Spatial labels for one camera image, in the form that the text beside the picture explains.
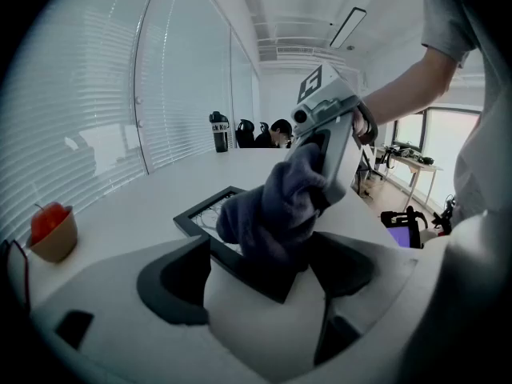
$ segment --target picture frame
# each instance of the picture frame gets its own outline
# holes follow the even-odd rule
[[[219,204],[219,202],[241,192],[245,191],[234,186],[228,186],[176,216],[173,219],[174,223],[187,236],[209,236],[210,255],[216,263],[257,292],[276,302],[284,303],[297,272],[281,266],[269,266],[252,262],[245,258],[235,245],[227,246],[218,235],[215,236],[217,233],[212,216],[220,213],[219,209],[222,204]],[[209,216],[210,223],[208,224],[198,220],[198,217],[205,212]]]

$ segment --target air vent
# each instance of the air vent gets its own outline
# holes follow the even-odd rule
[[[279,54],[313,54],[312,47],[278,47]]]

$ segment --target forearm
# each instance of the forearm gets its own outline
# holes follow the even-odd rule
[[[427,108],[450,86],[457,63],[438,51],[363,99],[378,125]]]

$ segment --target floor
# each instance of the floor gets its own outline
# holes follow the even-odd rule
[[[371,175],[371,179],[364,181],[361,193],[367,191],[370,196],[363,195],[362,200],[380,217],[381,212],[392,210],[393,212],[402,212],[409,197],[399,188],[389,181],[381,180],[376,174]],[[422,205],[411,199],[409,204],[418,212],[423,212],[428,223],[434,220],[434,216],[428,212]]]

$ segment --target person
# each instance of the person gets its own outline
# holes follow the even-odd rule
[[[450,87],[457,67],[463,67],[470,51],[482,52],[486,95],[482,114],[458,155],[454,172],[456,207],[452,224],[484,210],[509,210],[512,206],[509,175],[492,172],[510,169],[510,76],[506,59],[497,49],[489,30],[473,10],[479,0],[423,0],[423,58],[404,74],[363,99],[378,125],[425,109]],[[354,130],[364,137],[369,127],[360,114]]]
[[[254,148],[279,148],[286,145],[291,138],[291,124],[279,119],[269,130],[262,132],[254,141]]]

